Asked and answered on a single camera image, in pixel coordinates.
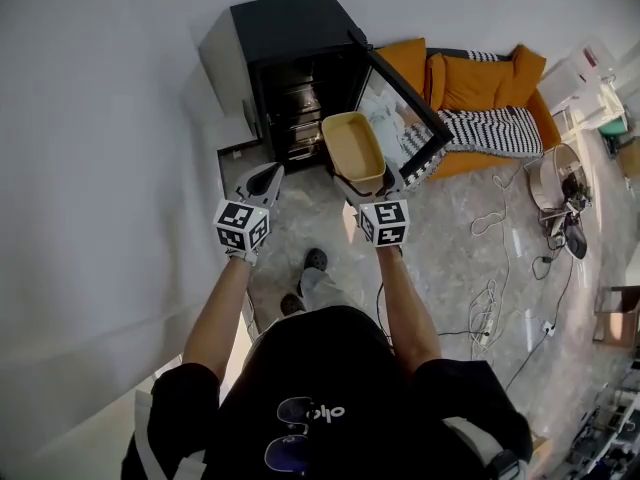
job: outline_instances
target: black and white striped cloth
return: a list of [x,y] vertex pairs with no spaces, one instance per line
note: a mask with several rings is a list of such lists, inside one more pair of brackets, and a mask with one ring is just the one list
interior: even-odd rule
[[467,50],[467,55],[471,60],[479,60],[480,62],[498,62],[498,56],[495,53],[478,52],[476,50]]
[[[476,50],[467,50],[467,55],[480,62],[500,60],[495,53]],[[431,176],[449,151],[506,158],[536,158],[544,152],[536,122],[526,108],[505,107],[482,112],[440,110],[438,116],[453,134],[453,139],[406,179],[408,187],[415,187]],[[410,126],[400,140],[402,149],[413,157],[432,136],[426,126]]]

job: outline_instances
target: shoe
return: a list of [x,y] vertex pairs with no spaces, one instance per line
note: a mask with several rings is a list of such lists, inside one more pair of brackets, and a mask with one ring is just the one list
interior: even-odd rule
[[[326,253],[322,249],[314,247],[313,249],[307,251],[307,255],[304,257],[303,272],[308,268],[317,268],[318,270],[324,272],[325,270],[327,270],[328,261],[329,260],[327,259]],[[298,296],[302,297],[302,287],[300,286],[300,281],[298,281],[296,291],[298,292]]]
[[297,311],[306,311],[302,301],[297,295],[293,293],[287,293],[280,301],[280,311],[284,316],[293,315]]

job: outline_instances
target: sofa cushion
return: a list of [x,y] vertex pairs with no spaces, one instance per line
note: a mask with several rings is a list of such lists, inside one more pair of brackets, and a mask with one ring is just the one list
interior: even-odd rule
[[496,91],[496,101],[494,108],[505,108],[511,101],[513,92],[513,62],[502,62],[504,64],[502,79]]
[[513,52],[512,61],[513,87],[509,105],[524,107],[540,82],[547,59],[519,44]]
[[442,107],[442,100],[444,99],[445,72],[444,59],[441,53],[429,57],[427,61],[427,80],[429,85],[425,85],[425,99],[431,105],[431,109],[437,112]]
[[494,108],[496,92],[509,62],[478,62],[444,56],[445,110],[483,111]]
[[427,46],[423,37],[385,46],[378,53],[424,98]]

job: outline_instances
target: power strip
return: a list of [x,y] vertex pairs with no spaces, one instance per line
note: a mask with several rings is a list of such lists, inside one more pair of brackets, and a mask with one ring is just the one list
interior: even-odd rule
[[487,345],[487,343],[489,343],[489,338],[491,338],[492,329],[493,329],[493,318],[489,318],[489,320],[487,320],[486,325],[484,326],[484,329],[480,331],[482,333],[482,336],[480,337],[481,346],[484,347]]

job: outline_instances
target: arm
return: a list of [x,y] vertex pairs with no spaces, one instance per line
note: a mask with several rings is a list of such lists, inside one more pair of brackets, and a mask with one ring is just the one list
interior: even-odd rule
[[440,359],[440,341],[431,316],[418,296],[397,247],[378,247],[389,330],[396,357],[407,373],[432,359]]
[[209,368],[222,382],[236,338],[251,264],[231,257],[196,321],[184,348],[183,362]]

